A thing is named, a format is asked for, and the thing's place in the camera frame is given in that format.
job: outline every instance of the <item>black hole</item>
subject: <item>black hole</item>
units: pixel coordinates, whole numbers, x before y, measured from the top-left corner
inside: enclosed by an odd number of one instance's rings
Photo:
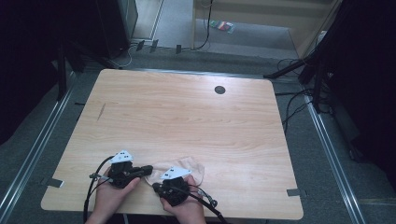
[[[222,86],[217,86],[217,87],[215,88],[215,92],[216,92],[217,94],[223,94],[223,93],[225,92],[225,89],[224,89],[224,87],[222,87]]]

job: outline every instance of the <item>gray carpet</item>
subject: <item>gray carpet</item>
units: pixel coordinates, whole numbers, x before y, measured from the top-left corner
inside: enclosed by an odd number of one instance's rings
[[[262,74],[271,74],[277,70],[278,60],[259,57],[245,57],[185,51],[176,55],[173,49],[157,49],[149,53],[149,48],[135,52],[131,50],[132,63],[124,69],[162,69],[196,72],[224,73],[236,77],[262,78]],[[127,55],[120,59],[128,62]],[[84,73],[78,74],[78,81],[70,100],[55,127],[43,154],[36,165],[27,186],[21,194],[7,223],[80,223],[80,212],[50,212],[40,207],[46,187],[39,185],[43,177],[52,177],[62,157],[67,141],[77,123],[97,75],[103,67],[95,62],[87,62]],[[276,92],[300,91],[296,75],[290,73],[274,81]],[[57,95],[54,87],[26,118],[14,136],[0,146],[0,190],[4,192],[19,171],[26,154],[35,141],[47,119]],[[286,106],[291,96],[278,96],[279,113],[285,118]],[[304,103],[303,96],[297,97],[290,111]],[[346,145],[337,130],[334,120],[323,115],[328,131],[350,181],[359,199],[395,198],[389,183],[380,170],[370,163],[356,163],[347,155]],[[267,223],[351,223],[340,190],[333,177],[317,130],[307,111],[298,113],[289,122],[286,135],[290,157],[299,189],[304,189],[307,196],[302,198],[304,217],[299,221],[268,220]],[[361,208],[368,223],[392,223],[396,220],[396,206],[379,205],[364,201]],[[265,223],[265,220],[246,220],[246,223]]]

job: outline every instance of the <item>hand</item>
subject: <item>hand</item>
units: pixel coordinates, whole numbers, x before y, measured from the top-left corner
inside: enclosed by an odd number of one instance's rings
[[[133,179],[124,189],[117,189],[108,182],[103,183],[105,181],[105,179],[99,179],[97,183],[95,207],[86,222],[87,224],[106,223],[117,212],[126,196],[137,186],[140,178]]]
[[[196,185],[194,178],[192,175],[187,176],[185,179],[189,185]],[[202,198],[201,195],[198,195],[196,192],[197,188],[190,187],[190,192]],[[177,218],[180,224],[203,224],[205,222],[204,216],[204,207],[201,203],[199,203],[196,199],[189,196],[186,201],[183,203],[172,207],[168,201],[164,198],[160,198],[161,203],[163,204],[163,210],[172,213]]]

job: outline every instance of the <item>wooden table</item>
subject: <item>wooden table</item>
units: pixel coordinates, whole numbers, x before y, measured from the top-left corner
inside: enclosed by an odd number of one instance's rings
[[[64,186],[49,187],[42,208],[82,211],[88,175],[122,149],[134,166],[193,156],[225,217],[303,216],[300,197],[287,193],[297,186],[268,80],[103,70],[53,176]],[[146,181],[119,212],[169,215]]]

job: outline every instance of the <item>person's left hand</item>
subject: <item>person's left hand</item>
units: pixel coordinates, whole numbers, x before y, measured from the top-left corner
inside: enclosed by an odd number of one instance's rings
[[[95,207],[86,223],[106,223],[117,212],[126,196],[137,186],[140,178],[133,179],[124,189],[117,189],[108,182],[103,183],[105,181],[105,179],[98,180]]]

